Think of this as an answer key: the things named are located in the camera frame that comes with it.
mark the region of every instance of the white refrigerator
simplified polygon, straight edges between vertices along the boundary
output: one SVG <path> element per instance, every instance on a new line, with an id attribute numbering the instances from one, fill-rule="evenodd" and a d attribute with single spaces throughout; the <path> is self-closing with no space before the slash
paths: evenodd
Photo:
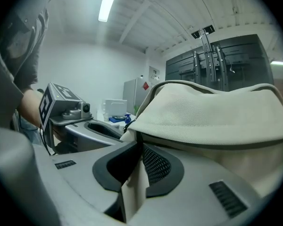
<path id="1" fill-rule="evenodd" d="M 141 78 L 124 83 L 123 100 L 127 100 L 128 113 L 136 115 L 150 89 L 150 83 Z"/>

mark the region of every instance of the gray plastic housing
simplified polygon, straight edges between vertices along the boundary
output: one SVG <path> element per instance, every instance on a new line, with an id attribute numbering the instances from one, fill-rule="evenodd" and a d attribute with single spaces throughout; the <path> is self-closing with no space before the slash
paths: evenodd
<path id="1" fill-rule="evenodd" d="M 0 128 L 0 181 L 35 225 L 60 225 L 38 172 L 34 150 L 20 133 Z"/>
<path id="2" fill-rule="evenodd" d="M 84 198 L 86 202 L 98 211 L 105 212 L 117 201 L 118 193 L 105 190 L 94 178 L 92 167 L 99 158 L 126 144 L 127 143 L 119 143 L 114 146 L 88 152 L 52 156 L 50 160 L 53 164 L 63 161 L 74 161 L 76 163 L 75 165 L 60 169 L 58 173 L 77 195 Z M 49 179 L 49 171 L 45 168 L 41 168 L 41 165 L 45 163 L 44 155 L 40 153 L 43 151 L 43 148 L 35 146 L 35 151 L 38 164 L 40 165 L 40 174 L 42 177 Z"/>
<path id="3" fill-rule="evenodd" d="M 114 134 L 122 136 L 122 133 L 109 124 L 97 120 L 83 121 L 71 125 L 66 125 L 65 130 L 69 135 L 76 138 L 77 149 L 79 152 L 90 151 L 118 144 L 122 142 L 119 139 L 109 137 L 107 135 L 96 132 L 87 127 L 88 124 L 101 125 Z"/>
<path id="4" fill-rule="evenodd" d="M 131 226 L 212 226 L 230 220 L 210 184 L 223 181 L 247 206 L 256 205 L 259 195 L 242 178 L 213 160 L 184 151 L 159 147 L 177 157 L 184 166 L 179 185 L 162 197 L 147 198 L 128 222 Z"/>

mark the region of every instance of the black vent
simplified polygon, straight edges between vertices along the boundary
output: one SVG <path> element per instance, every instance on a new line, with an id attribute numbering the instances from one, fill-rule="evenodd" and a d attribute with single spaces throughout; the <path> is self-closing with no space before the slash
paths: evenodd
<path id="1" fill-rule="evenodd" d="M 212 183 L 209 187 L 212 189 L 230 218 L 236 217 L 238 214 L 247 209 L 244 203 L 240 201 L 240 199 L 224 182 L 220 181 Z"/>
<path id="2" fill-rule="evenodd" d="M 192 33 L 192 36 L 193 36 L 195 39 L 198 39 L 198 38 L 200 38 L 200 32 L 199 32 L 199 31 L 196 31 L 196 32 Z"/>
<path id="3" fill-rule="evenodd" d="M 203 30 L 204 30 L 204 32 L 208 32 L 209 34 L 215 32 L 215 29 L 212 25 L 205 27 Z"/>
<path id="4" fill-rule="evenodd" d="M 147 146 L 144 146 L 143 149 L 143 164 L 145 165 L 150 185 L 163 179 L 171 170 L 169 161 Z"/>
<path id="5" fill-rule="evenodd" d="M 70 167 L 70 166 L 75 165 L 75 164 L 76 163 L 73 160 L 55 163 L 57 169 L 62 169 L 62 168 Z"/>

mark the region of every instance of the fluorescent light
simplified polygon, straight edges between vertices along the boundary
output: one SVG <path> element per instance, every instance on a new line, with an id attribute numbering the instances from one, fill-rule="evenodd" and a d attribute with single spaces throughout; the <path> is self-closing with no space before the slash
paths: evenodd
<path id="1" fill-rule="evenodd" d="M 283 65 L 283 62 L 280 61 L 273 61 L 270 63 L 271 65 Z"/>
<path id="2" fill-rule="evenodd" d="M 107 22 L 113 1 L 114 0 L 102 0 L 99 14 L 100 22 Z"/>

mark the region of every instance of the gray machine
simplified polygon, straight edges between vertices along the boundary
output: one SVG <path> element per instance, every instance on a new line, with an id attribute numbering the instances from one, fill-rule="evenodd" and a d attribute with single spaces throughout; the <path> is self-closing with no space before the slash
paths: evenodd
<path id="1" fill-rule="evenodd" d="M 136 115 L 150 89 L 150 83 L 141 78 L 124 83 L 123 100 L 127 100 L 128 113 Z"/>
<path id="2" fill-rule="evenodd" d="M 69 88 L 50 82 L 40 106 L 43 142 L 57 153 L 73 153 L 115 145 L 122 133 L 107 123 L 94 120 L 90 105 Z M 55 146 L 54 128 L 63 134 Z"/>
<path id="3" fill-rule="evenodd" d="M 150 186 L 127 220 L 121 187 L 140 158 Z M 0 180 L 41 226 L 241 225 L 266 203 L 243 179 L 202 156 L 141 140 L 48 156 L 24 135 L 1 128 Z"/>

